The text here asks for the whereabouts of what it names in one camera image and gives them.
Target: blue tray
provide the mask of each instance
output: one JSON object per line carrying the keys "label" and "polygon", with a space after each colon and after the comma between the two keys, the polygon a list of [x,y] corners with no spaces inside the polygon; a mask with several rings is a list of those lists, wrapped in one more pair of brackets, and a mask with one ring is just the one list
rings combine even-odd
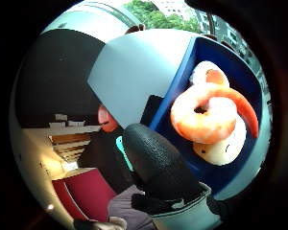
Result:
{"label": "blue tray", "polygon": [[192,150],[192,142],[183,139],[175,132],[170,122],[172,103],[180,93],[187,89],[192,70],[203,60],[212,61],[225,72],[230,87],[243,94],[252,105],[260,125],[262,111],[261,88],[252,70],[243,59],[229,48],[214,40],[194,36],[190,40],[177,74],[150,123],[150,129],[162,134],[176,146],[192,173],[200,181],[209,185],[212,194],[215,195],[229,184],[242,169],[252,153],[256,139],[253,139],[251,134],[247,132],[246,142],[238,157],[225,166],[214,166],[197,156]]}

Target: black glove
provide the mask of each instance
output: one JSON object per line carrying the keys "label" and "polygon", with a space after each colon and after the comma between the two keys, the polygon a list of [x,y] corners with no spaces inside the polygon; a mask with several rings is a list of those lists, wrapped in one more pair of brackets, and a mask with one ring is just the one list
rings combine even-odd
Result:
{"label": "black glove", "polygon": [[204,190],[178,150],[148,127],[141,124],[127,126],[123,146],[132,163],[135,185],[153,201],[183,199],[187,203]]}

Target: person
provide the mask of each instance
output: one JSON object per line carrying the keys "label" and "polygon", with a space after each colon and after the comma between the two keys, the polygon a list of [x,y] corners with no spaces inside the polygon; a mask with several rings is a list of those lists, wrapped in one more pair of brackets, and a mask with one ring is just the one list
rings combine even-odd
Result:
{"label": "person", "polygon": [[108,222],[75,218],[77,230],[156,230],[152,218],[142,211],[133,209],[132,196],[144,195],[134,184],[108,203]]}

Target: gloved hand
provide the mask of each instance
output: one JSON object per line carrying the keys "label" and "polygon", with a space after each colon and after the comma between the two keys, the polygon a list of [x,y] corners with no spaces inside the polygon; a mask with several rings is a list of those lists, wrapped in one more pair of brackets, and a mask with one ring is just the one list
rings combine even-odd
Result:
{"label": "gloved hand", "polygon": [[149,214],[180,207],[204,190],[178,150],[163,136],[141,124],[125,128],[123,146],[132,163],[135,185],[145,195],[134,195],[132,207]]}

